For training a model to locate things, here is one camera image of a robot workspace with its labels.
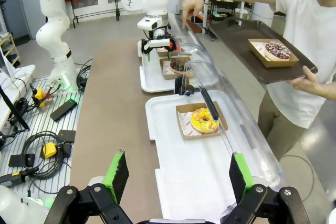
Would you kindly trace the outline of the person's left hand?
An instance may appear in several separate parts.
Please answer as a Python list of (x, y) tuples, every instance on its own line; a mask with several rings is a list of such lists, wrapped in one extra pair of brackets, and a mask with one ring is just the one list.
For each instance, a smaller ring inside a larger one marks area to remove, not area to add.
[(291, 84), (296, 90), (327, 98), (328, 92), (325, 87), (318, 82), (316, 75), (306, 66), (303, 66), (302, 70), (306, 75), (304, 78), (287, 80), (287, 83)]

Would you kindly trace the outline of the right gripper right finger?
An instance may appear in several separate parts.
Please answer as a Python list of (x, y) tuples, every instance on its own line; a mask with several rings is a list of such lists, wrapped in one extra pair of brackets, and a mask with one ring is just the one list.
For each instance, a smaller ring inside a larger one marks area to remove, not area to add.
[(256, 184), (243, 154), (232, 154), (229, 177), (236, 206), (220, 223), (253, 223), (256, 218), (269, 223), (310, 223), (298, 191), (294, 187), (274, 191)]

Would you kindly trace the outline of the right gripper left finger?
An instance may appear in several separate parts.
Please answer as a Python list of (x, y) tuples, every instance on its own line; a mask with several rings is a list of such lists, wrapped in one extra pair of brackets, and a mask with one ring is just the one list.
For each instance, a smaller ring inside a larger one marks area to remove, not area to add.
[(44, 223), (86, 223), (93, 216), (103, 223), (131, 223), (120, 206), (128, 178), (125, 151), (120, 149), (101, 183), (83, 190), (75, 186), (61, 188)]

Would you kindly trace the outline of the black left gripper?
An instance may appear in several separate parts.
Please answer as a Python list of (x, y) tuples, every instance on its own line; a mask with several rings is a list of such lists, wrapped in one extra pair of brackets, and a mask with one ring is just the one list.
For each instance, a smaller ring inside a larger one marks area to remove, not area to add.
[[(150, 52), (156, 46), (156, 39), (165, 39), (168, 35), (168, 26), (158, 26), (158, 21), (155, 19), (148, 19), (151, 30), (149, 31), (148, 39), (141, 40), (141, 52), (147, 57), (147, 61), (151, 61)], [(169, 45), (165, 46), (168, 51), (168, 58), (171, 59), (172, 52), (175, 50), (175, 40), (172, 35), (169, 35)]]

